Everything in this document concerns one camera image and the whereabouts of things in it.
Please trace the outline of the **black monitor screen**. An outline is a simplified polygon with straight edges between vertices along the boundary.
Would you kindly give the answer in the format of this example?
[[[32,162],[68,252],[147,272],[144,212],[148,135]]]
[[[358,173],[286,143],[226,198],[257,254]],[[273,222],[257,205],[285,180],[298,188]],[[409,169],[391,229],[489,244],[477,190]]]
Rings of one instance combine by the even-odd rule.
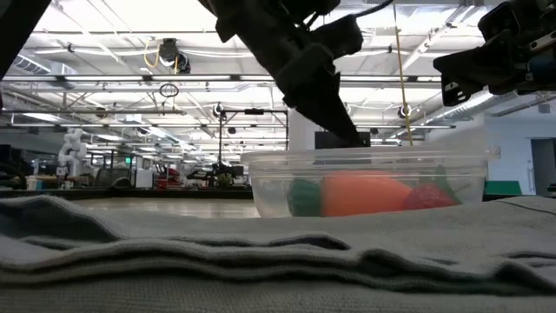
[[[367,132],[358,133],[360,139],[358,143],[351,143],[345,139],[337,137],[327,131],[318,131],[314,134],[314,148],[316,150],[343,149],[343,148],[362,148],[369,147],[370,134]]]

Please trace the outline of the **red toy strawberry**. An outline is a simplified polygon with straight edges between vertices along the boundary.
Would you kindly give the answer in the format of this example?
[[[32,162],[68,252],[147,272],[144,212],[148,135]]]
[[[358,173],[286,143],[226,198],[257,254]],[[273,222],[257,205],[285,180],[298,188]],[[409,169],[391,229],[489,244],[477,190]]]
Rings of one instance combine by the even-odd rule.
[[[405,210],[443,208],[461,204],[447,180],[447,170],[438,165],[431,176],[422,176],[405,198]]]

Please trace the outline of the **black aluminium table frame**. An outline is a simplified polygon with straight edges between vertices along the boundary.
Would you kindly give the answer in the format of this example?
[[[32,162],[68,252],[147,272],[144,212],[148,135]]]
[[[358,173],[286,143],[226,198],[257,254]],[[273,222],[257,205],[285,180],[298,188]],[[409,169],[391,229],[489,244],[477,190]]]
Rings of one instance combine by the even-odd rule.
[[[101,198],[186,198],[253,200],[251,190],[139,190],[139,189],[75,189],[75,190],[0,190],[0,198],[23,196],[57,196],[67,200]]]

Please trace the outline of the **grey folded cloth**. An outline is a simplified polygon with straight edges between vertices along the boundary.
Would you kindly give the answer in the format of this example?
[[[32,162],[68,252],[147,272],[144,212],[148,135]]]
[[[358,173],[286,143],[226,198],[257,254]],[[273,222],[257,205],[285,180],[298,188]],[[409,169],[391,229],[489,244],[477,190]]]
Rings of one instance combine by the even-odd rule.
[[[556,313],[556,199],[247,219],[2,199],[0,313]]]

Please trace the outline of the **clear plastic tupperware container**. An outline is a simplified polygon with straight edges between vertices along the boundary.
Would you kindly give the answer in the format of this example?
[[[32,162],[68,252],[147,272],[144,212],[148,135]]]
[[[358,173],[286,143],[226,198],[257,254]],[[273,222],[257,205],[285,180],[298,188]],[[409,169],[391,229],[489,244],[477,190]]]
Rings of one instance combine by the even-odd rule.
[[[293,216],[287,203],[288,189],[296,178],[321,178],[338,171],[387,171],[414,188],[422,176],[431,176],[438,165],[463,203],[478,203],[484,193],[489,161],[496,147],[374,146],[333,150],[250,153],[248,166],[255,206],[263,217]]]

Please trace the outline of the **green board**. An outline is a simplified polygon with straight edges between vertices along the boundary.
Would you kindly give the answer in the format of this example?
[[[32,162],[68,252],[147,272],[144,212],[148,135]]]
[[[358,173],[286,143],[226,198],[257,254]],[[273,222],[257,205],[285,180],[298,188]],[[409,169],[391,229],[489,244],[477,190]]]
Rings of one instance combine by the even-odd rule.
[[[521,196],[522,190],[518,181],[486,181],[486,195]]]

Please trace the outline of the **orange toy carrot green top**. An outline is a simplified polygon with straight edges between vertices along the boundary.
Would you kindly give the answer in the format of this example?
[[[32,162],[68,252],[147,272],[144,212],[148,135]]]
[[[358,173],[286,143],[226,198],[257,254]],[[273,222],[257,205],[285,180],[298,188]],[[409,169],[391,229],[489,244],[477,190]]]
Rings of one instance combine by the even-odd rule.
[[[387,171],[338,171],[296,178],[287,195],[293,216],[353,216],[405,208],[413,188]]]

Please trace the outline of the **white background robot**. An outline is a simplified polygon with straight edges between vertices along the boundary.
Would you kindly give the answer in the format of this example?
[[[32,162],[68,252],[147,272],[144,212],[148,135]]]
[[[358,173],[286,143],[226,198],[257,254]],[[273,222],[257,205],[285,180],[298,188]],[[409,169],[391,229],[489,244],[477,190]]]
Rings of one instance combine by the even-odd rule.
[[[63,146],[58,152],[56,173],[64,176],[76,176],[81,161],[87,154],[86,144],[81,141],[83,130],[69,128],[63,136]]]

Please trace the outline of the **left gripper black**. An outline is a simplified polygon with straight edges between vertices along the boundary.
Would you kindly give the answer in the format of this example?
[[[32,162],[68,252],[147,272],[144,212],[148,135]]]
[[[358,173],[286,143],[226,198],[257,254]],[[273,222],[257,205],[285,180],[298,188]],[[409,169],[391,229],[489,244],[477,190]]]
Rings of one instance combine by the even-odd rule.
[[[340,139],[361,139],[339,95],[334,53],[305,20],[326,15],[340,0],[215,0],[216,31],[223,42],[237,36],[274,79],[283,102]]]

